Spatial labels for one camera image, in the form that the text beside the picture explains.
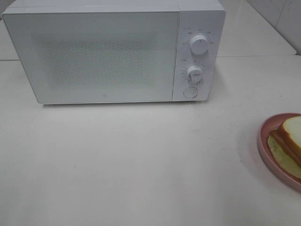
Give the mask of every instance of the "pink plate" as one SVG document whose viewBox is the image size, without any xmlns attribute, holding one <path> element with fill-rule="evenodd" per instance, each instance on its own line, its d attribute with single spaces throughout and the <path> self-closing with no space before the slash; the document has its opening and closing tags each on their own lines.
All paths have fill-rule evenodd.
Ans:
<svg viewBox="0 0 301 226">
<path fill-rule="evenodd" d="M 258 148 L 259 154 L 264 162 L 264 164 L 269 168 L 269 170 L 278 177 L 282 182 L 301 192 L 301 179 L 291 175 L 275 161 L 269 146 L 268 137 L 269 132 L 277 129 L 281 123 L 286 119 L 292 118 L 294 116 L 300 116 L 298 113 L 282 113 L 276 114 L 269 117 L 260 127 L 258 134 Z"/>
</svg>

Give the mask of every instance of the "door release button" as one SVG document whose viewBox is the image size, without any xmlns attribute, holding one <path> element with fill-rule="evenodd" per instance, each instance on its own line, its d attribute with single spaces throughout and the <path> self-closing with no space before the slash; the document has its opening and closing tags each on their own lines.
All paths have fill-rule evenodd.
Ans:
<svg viewBox="0 0 301 226">
<path fill-rule="evenodd" d="M 186 98 L 195 98 L 198 95 L 198 89 L 195 87 L 188 87 L 184 90 L 184 96 Z"/>
</svg>

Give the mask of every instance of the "white wall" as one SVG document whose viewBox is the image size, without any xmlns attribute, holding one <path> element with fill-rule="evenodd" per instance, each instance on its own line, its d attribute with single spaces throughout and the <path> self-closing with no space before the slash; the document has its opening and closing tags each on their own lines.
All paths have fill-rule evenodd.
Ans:
<svg viewBox="0 0 301 226">
<path fill-rule="evenodd" d="M 13 3 L 15 0 L 0 0 L 0 14 L 4 12 L 7 6 Z"/>
<path fill-rule="evenodd" d="M 274 28 L 280 18 L 285 0 L 247 0 Z"/>
<path fill-rule="evenodd" d="M 286 0 L 276 29 L 301 55 L 301 0 Z"/>
<path fill-rule="evenodd" d="M 301 0 L 247 0 L 301 55 Z"/>
</svg>

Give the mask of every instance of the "power knob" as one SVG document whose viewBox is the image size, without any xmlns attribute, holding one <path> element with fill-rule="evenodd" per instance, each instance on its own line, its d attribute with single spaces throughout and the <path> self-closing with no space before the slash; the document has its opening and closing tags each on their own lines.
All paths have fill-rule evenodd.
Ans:
<svg viewBox="0 0 301 226">
<path fill-rule="evenodd" d="M 203 70 L 199 66 L 190 66 L 187 69 L 186 77 L 188 82 L 198 82 L 203 79 Z"/>
<path fill-rule="evenodd" d="M 190 49 L 196 55 L 206 53 L 209 46 L 208 38 L 203 34 L 197 34 L 190 39 Z"/>
</svg>

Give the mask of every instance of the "bread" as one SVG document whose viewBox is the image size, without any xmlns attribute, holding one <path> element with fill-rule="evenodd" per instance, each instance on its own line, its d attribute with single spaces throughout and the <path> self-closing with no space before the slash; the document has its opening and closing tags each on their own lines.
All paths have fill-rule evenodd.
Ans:
<svg viewBox="0 0 301 226">
<path fill-rule="evenodd" d="M 301 158 L 301 116 L 285 120 L 278 132 L 291 151 Z"/>
<path fill-rule="evenodd" d="M 272 136 L 268 138 L 268 145 L 277 164 L 289 174 L 301 179 L 301 167 L 283 150 Z"/>
<path fill-rule="evenodd" d="M 270 133 L 270 136 L 274 138 L 274 140 L 277 142 L 279 146 L 299 165 L 301 166 L 301 158 L 299 158 L 298 155 L 295 154 L 284 142 L 282 137 L 279 134 L 278 130 L 273 130 Z"/>
<path fill-rule="evenodd" d="M 271 131 L 268 145 L 277 164 L 301 179 L 301 116 L 289 118 Z"/>
</svg>

